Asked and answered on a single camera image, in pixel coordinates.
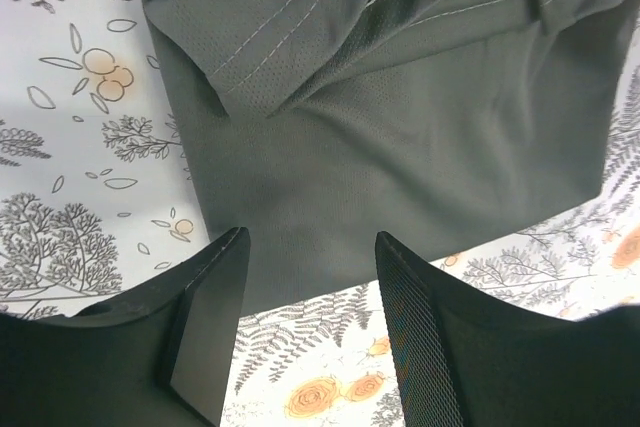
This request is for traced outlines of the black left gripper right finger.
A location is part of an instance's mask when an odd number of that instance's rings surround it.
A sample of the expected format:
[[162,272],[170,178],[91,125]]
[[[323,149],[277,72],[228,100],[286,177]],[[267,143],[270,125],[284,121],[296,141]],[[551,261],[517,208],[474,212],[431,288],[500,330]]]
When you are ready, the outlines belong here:
[[376,267],[409,426],[635,426],[639,309],[579,320],[488,295],[380,233]]

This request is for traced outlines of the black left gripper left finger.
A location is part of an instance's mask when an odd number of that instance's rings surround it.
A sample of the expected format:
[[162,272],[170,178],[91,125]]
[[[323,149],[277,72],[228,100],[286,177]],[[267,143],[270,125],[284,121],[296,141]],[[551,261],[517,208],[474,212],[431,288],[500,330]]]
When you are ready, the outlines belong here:
[[72,317],[1,318],[5,426],[216,426],[243,302],[250,236]]

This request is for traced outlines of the dark grey t shirt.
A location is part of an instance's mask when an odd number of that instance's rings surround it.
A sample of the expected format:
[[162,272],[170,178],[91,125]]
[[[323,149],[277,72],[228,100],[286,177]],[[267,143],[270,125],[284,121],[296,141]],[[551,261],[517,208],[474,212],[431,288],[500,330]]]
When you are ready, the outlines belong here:
[[639,0],[142,0],[209,233],[250,315],[596,197]]

